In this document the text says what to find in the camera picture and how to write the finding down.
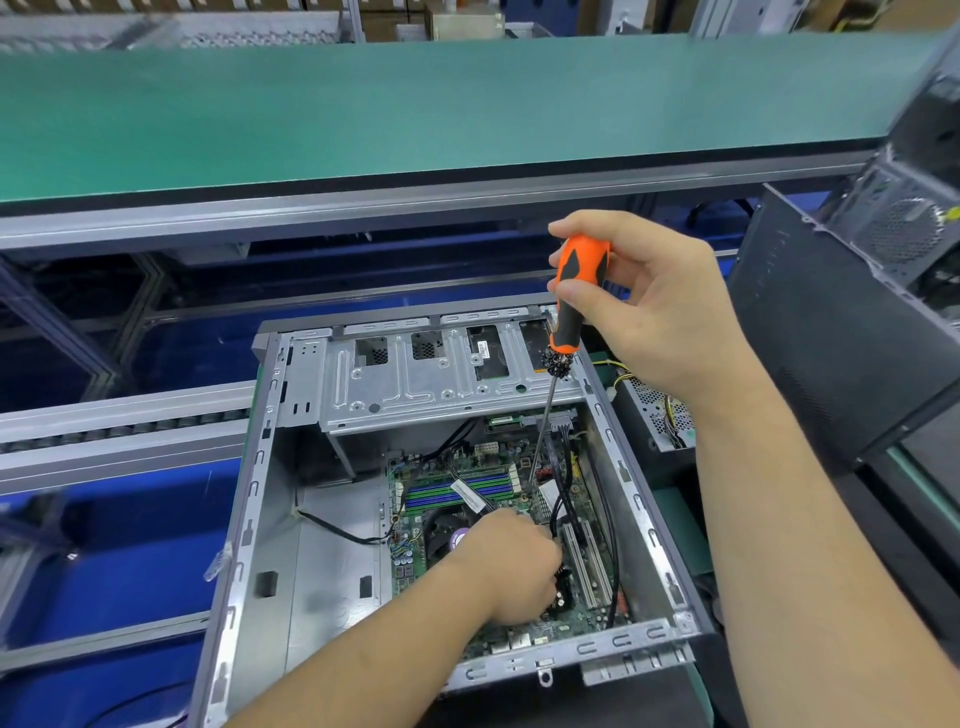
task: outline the forearm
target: forearm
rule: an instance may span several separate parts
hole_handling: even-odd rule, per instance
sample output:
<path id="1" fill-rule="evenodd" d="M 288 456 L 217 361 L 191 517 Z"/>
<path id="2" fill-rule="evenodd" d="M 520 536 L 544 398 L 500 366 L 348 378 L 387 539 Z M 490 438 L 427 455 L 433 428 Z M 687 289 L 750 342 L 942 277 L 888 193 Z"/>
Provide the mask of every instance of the forearm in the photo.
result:
<path id="1" fill-rule="evenodd" d="M 954 669 L 773 382 L 752 357 L 741 371 L 693 415 L 710 545 L 751 724 L 952 724 L 960 710 Z"/>
<path id="2" fill-rule="evenodd" d="M 489 615 L 476 582 L 452 560 L 441 562 L 273 685 L 229 728 L 412 726 Z"/>

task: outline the hand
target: hand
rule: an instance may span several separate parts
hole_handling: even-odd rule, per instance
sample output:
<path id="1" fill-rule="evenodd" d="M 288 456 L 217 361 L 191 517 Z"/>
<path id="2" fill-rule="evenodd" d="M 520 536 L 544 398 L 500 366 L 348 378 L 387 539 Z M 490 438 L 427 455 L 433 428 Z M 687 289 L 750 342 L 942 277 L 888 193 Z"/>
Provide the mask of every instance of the hand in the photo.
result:
<path id="1" fill-rule="evenodd" d="M 490 600 L 489 619 L 522 624 L 536 619 L 557 595 L 560 547 L 527 516 L 499 508 L 470 529 L 438 565 L 457 567 Z"/>
<path id="2" fill-rule="evenodd" d="M 607 280 L 630 288 L 628 302 L 581 280 L 548 288 L 583 313 L 641 381 L 696 410 L 758 372 L 707 243 L 604 210 L 574 212 L 550 233 L 612 242 Z M 554 267 L 559 260 L 560 251 L 550 256 Z"/>

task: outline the orange screwdriver handle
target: orange screwdriver handle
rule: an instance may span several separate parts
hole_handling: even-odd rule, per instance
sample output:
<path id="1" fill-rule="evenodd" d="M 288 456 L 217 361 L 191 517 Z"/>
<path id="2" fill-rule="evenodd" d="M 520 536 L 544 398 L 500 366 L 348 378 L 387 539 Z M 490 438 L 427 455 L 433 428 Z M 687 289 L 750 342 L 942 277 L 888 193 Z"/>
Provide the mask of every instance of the orange screwdriver handle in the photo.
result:
<path id="1" fill-rule="evenodd" d="M 610 242 L 594 240 L 586 235 L 567 238 L 557 267 L 557 283 L 579 279 L 593 285 L 603 285 L 610 264 Z M 561 354 L 573 354 L 580 349 L 580 329 L 584 316 L 569 303 L 557 300 L 557 327 L 550 334 L 550 348 Z"/>

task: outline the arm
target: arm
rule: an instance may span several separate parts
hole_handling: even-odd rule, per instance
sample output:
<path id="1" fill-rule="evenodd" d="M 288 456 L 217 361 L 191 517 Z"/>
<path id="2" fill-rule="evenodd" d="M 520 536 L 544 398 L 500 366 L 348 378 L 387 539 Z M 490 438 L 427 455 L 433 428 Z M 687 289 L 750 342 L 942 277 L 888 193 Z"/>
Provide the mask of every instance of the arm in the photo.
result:
<path id="1" fill-rule="evenodd" d="M 484 517 L 402 595 L 327 644 L 228 728 L 406 728 L 489 620 L 535 619 L 553 601 L 560 548 L 508 509 Z"/>
<path id="2" fill-rule="evenodd" d="M 631 288 L 628 303 L 578 280 L 558 293 L 640 379 L 693 415 L 710 548 L 751 725 L 955 725 L 957 671 L 747 344 L 712 250 L 619 212 L 577 212 L 551 232 L 612 241 L 608 278 Z"/>

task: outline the screwdriver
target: screwdriver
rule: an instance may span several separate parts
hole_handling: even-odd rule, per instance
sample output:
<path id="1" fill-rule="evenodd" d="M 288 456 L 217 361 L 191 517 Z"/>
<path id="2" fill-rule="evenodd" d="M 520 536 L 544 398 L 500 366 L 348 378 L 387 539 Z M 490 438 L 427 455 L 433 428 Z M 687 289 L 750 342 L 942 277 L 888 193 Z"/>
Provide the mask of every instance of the screwdriver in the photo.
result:
<path id="1" fill-rule="evenodd" d="M 560 253 L 560 265 L 557 266 L 557 283 L 561 280 L 579 279 L 593 285 L 603 285 L 610 263 L 610 247 L 609 241 L 595 240 L 586 235 L 567 238 Z M 580 329 L 583 325 L 584 315 L 569 303 L 557 299 L 557 325 L 550 332 L 550 346 L 543 350 L 543 366 L 550 374 L 550 392 L 546 396 L 546 408 L 543 410 L 543 423 L 537 437 L 528 488 L 534 484 L 540 449 L 543 447 L 543 433 L 550 428 L 550 407 L 557 391 L 557 379 L 563 379 L 570 373 L 573 354 L 580 349 Z"/>

